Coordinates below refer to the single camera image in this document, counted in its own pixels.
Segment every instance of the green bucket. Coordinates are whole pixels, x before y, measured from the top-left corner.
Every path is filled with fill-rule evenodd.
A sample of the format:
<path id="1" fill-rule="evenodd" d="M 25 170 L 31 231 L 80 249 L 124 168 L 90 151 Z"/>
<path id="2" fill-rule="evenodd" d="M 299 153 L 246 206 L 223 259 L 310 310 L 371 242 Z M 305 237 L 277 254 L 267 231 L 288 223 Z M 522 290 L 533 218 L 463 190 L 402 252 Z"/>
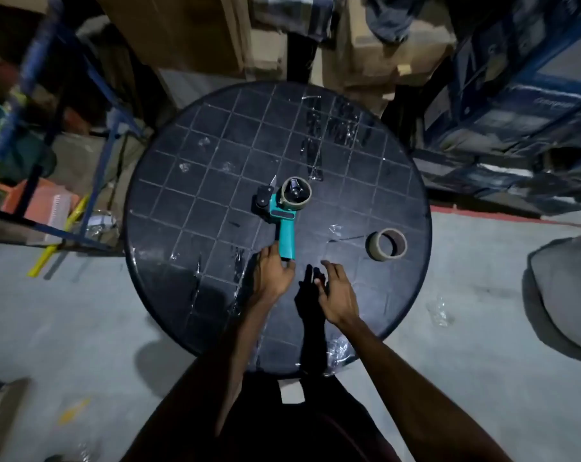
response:
<path id="1" fill-rule="evenodd" d="M 6 112 L 0 105 L 0 120 Z M 53 150 L 23 127 L 17 126 L 9 144 L 8 154 L 0 164 L 0 180 L 17 184 L 26 180 L 33 166 L 42 167 L 42 177 L 48 177 L 55 170 L 57 158 Z"/>

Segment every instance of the tape roll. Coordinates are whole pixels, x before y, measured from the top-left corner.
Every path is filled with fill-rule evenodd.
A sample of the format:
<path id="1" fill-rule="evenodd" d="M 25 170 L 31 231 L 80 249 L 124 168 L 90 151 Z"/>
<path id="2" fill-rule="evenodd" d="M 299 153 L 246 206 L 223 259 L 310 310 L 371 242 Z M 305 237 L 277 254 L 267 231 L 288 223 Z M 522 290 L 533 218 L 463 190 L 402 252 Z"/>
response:
<path id="1" fill-rule="evenodd" d="M 302 202 L 293 202 L 293 201 L 288 201 L 286 199 L 286 197 L 284 196 L 284 194 L 286 193 L 286 188 L 288 187 L 289 183 L 291 180 L 299 180 L 302 183 L 302 186 L 304 187 L 304 189 L 307 189 L 309 191 L 309 195 L 307 197 L 307 199 L 305 201 Z M 310 201 L 310 199 L 312 199 L 312 187 L 310 186 L 310 184 L 308 183 L 307 180 L 305 180 L 304 178 L 301 177 L 290 177 L 288 178 L 284 184 L 282 185 L 281 189 L 280 189 L 280 202 L 282 203 L 282 205 L 290 210 L 299 210 L 299 209 L 303 209 L 307 203 Z"/>
<path id="2" fill-rule="evenodd" d="M 380 248 L 380 238 L 387 236 L 393 241 L 395 254 L 387 254 Z M 390 259 L 399 259 L 406 254 L 408 242 L 402 232 L 396 228 L 385 228 L 379 232 L 374 232 L 369 241 L 369 254 L 378 261 L 388 261 Z"/>

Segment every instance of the gray floor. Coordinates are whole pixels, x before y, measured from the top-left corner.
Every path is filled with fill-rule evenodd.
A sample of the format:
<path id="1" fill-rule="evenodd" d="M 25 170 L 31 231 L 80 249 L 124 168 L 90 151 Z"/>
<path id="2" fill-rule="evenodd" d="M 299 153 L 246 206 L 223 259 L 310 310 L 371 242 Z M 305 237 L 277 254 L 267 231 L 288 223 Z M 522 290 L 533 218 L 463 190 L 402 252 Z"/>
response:
<path id="1" fill-rule="evenodd" d="M 537 338 L 521 289 L 527 255 L 581 229 L 433 219 L 428 278 L 387 344 L 513 459 L 581 462 L 581 362 Z M 3 461 L 41 461 L 80 442 L 116 461 L 193 357 L 149 318 L 123 259 L 70 254 L 51 279 L 29 279 L 39 252 L 0 245 L 0 380 L 32 380 Z M 445 328 L 428 312 L 439 297 L 454 318 Z M 361 363 L 339 376 L 402 460 L 412 460 Z M 302 399 L 298 383 L 282 392 L 287 402 Z M 61 412 L 85 398 L 76 419 L 58 426 Z"/>

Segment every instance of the grid pattern tabletop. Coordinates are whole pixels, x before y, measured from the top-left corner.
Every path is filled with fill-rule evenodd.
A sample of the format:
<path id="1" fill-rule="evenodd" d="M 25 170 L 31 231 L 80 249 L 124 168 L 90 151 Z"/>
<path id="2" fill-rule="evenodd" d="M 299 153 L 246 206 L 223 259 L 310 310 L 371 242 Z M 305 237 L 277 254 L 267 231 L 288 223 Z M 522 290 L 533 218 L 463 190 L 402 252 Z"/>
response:
<path id="1" fill-rule="evenodd" d="M 251 82 L 183 109 L 152 140 L 125 204 L 126 258 L 148 311 L 180 345 L 201 354 L 240 314 L 248 264 L 274 241 L 275 225 L 253 208 L 257 187 L 277 176 L 310 181 L 312 201 L 295 224 L 296 279 L 272 309 L 251 370 L 299 370 L 299 281 L 321 259 L 344 265 L 360 314 L 386 337 L 421 288 L 431 215 L 420 174 L 379 119 L 327 89 Z M 401 230 L 407 253 L 373 261 L 370 233 Z M 325 326 L 329 371 L 356 356 Z"/>

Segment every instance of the person's right hand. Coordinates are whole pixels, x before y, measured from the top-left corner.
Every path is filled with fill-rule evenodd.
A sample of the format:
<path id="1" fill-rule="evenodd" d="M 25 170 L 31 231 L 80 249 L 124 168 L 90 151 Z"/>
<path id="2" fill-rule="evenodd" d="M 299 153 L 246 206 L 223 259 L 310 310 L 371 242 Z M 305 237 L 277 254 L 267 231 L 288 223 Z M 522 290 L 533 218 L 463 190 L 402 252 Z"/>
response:
<path id="1" fill-rule="evenodd" d="M 341 264 L 332 264 L 329 261 L 320 263 L 329 274 L 329 295 L 326 294 L 322 281 L 314 279 L 318 287 L 318 303 L 325 313 L 325 318 L 342 330 L 359 318 L 357 297 Z"/>

